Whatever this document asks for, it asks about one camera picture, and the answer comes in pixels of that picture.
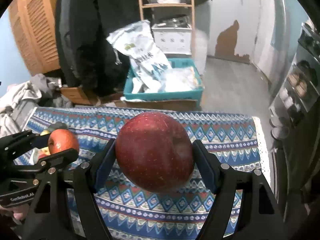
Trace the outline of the person's left hand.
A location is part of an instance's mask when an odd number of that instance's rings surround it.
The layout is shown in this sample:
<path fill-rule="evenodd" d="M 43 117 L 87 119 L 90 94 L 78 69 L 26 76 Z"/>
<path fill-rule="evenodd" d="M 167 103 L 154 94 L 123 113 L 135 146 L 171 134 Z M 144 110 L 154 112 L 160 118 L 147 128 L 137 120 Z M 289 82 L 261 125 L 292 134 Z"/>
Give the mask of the person's left hand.
<path fill-rule="evenodd" d="M 29 211 L 29 204 L 23 204 L 20 206 L 5 208 L 0 206 L 1 215 L 13 217 L 16 220 L 22 221 L 26 219 L 28 211 Z"/>

